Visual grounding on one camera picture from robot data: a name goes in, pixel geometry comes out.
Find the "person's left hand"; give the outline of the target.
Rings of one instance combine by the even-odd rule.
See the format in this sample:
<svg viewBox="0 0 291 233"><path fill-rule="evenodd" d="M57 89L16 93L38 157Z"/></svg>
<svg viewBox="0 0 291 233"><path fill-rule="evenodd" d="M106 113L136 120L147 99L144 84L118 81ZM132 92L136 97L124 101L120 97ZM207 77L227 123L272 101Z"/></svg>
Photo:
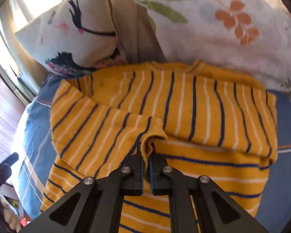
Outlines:
<svg viewBox="0 0 291 233"><path fill-rule="evenodd" d="M7 202L7 200L1 194L0 202L3 206L4 221L9 225L9 228L11 230L19 232L21 230L21 224L16 210Z"/></svg>

